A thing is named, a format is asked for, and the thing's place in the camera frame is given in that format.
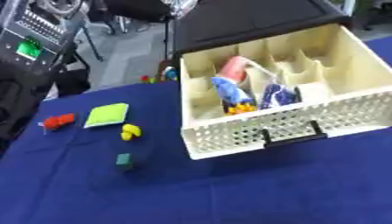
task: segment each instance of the red toy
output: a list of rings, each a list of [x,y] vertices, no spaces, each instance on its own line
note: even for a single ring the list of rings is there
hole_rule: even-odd
[[[69,123],[75,122],[74,114],[66,114],[61,116],[51,116],[44,120],[44,127],[47,130],[57,130]]]

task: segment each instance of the navy blue cloth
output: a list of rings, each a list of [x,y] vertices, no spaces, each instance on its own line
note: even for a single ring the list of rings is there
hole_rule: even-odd
[[[82,128],[91,108],[116,102],[129,104],[141,138],[123,142],[121,125]],[[71,112],[73,126],[38,126]],[[392,222],[392,129],[193,161],[180,124],[176,82],[42,103],[0,161],[0,223]],[[116,168],[120,153],[134,155],[134,171]]]

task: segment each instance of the green cube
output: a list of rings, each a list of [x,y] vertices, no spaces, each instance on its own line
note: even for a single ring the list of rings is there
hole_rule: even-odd
[[[130,171],[134,168],[134,163],[132,161],[132,156],[130,155],[130,153],[118,155],[115,164],[123,171]]]

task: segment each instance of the blue snack bag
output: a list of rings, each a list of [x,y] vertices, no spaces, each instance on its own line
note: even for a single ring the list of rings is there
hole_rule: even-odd
[[[265,90],[260,109],[271,109],[297,102],[297,95],[279,84],[269,84]]]

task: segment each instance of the drawer compartment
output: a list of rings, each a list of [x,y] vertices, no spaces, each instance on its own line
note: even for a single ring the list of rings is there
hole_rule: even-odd
[[[288,88],[318,83],[325,91],[321,95],[321,90],[313,89],[311,100],[279,108],[225,115],[211,78],[236,55],[268,68]],[[182,136],[193,159],[313,136],[314,123],[329,137],[383,129],[392,123],[391,68],[337,24],[191,52],[180,63]],[[246,72],[251,92],[260,102],[264,74],[251,67]]]

